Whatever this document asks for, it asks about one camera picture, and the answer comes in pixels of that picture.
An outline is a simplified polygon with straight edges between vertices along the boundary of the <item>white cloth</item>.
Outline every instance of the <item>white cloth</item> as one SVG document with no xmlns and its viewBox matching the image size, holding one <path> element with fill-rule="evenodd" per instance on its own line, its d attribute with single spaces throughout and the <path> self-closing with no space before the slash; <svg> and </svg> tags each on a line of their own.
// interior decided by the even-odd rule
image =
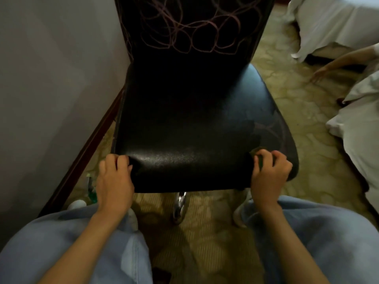
<svg viewBox="0 0 379 284">
<path fill-rule="evenodd" d="M 379 71 L 356 84 L 344 101 L 356 100 L 330 119 L 329 132 L 343 138 L 355 167 L 367 180 L 367 200 L 379 212 Z"/>
<path fill-rule="evenodd" d="M 291 0 L 300 27 L 300 50 L 292 57 L 304 61 L 308 54 L 333 42 L 354 50 L 379 42 L 379 0 Z"/>
</svg>

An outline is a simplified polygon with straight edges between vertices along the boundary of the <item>floor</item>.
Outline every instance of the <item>floor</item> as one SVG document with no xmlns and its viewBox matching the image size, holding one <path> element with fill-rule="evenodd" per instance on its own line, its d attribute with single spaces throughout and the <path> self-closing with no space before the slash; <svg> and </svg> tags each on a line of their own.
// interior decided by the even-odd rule
<svg viewBox="0 0 379 284">
<path fill-rule="evenodd" d="M 335 99 L 347 93 L 357 73 L 336 71 L 317 85 L 309 78 L 317 66 L 297 63 L 296 29 L 282 20 L 286 7 L 275 5 L 254 55 L 258 69 L 286 119 L 299 153 L 300 171 L 283 194 L 354 210 L 374 222 L 362 200 L 360 184 L 328 134 L 325 122 L 338 111 Z M 97 164 L 110 152 L 114 124 L 88 164 L 67 204 L 85 199 L 85 177 L 96 176 Z M 263 270 L 252 233 L 232 224 L 232 212 L 243 192 L 192 193 L 184 222 L 173 226 L 173 194 L 136 194 L 140 230 L 153 267 L 172 273 L 173 283 L 263 283 Z"/>
</svg>

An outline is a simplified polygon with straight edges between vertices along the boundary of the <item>chair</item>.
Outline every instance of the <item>chair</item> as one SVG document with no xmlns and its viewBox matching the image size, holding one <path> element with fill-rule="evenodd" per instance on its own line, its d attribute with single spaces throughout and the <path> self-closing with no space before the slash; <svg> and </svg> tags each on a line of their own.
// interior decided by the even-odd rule
<svg viewBox="0 0 379 284">
<path fill-rule="evenodd" d="M 250 60 L 274 0 L 116 0 L 133 60 L 112 153 L 127 154 L 136 192 L 250 186 L 257 147 L 298 172 L 291 133 Z"/>
</svg>

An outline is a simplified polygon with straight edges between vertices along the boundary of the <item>white wall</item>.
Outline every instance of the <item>white wall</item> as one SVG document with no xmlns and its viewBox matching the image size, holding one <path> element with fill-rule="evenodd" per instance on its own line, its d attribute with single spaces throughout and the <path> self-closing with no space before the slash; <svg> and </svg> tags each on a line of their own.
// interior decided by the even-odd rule
<svg viewBox="0 0 379 284">
<path fill-rule="evenodd" d="M 48 201 L 128 65 L 114 0 L 0 0 L 0 249 Z"/>
</svg>

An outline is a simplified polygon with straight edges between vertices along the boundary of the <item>hand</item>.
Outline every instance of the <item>hand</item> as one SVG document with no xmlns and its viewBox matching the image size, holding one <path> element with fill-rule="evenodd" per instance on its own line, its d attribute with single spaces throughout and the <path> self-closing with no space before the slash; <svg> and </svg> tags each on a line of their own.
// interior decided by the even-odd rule
<svg viewBox="0 0 379 284">
<path fill-rule="evenodd" d="M 326 73 L 329 71 L 329 69 L 326 66 L 323 66 L 322 68 L 318 69 L 314 72 L 313 76 L 311 77 L 310 81 L 315 83 L 320 81 L 322 78 L 325 77 Z"/>
<path fill-rule="evenodd" d="M 263 157 L 261 170 L 259 169 L 258 155 Z M 273 155 L 276 157 L 274 166 L 272 166 Z M 256 153 L 251 176 L 251 196 L 259 212 L 278 205 L 277 200 L 291 169 L 292 163 L 279 151 L 274 150 L 271 153 L 261 149 Z"/>
<path fill-rule="evenodd" d="M 96 193 L 97 212 L 121 220 L 133 202 L 134 185 L 131 182 L 129 157 L 108 154 L 99 164 Z"/>
</svg>

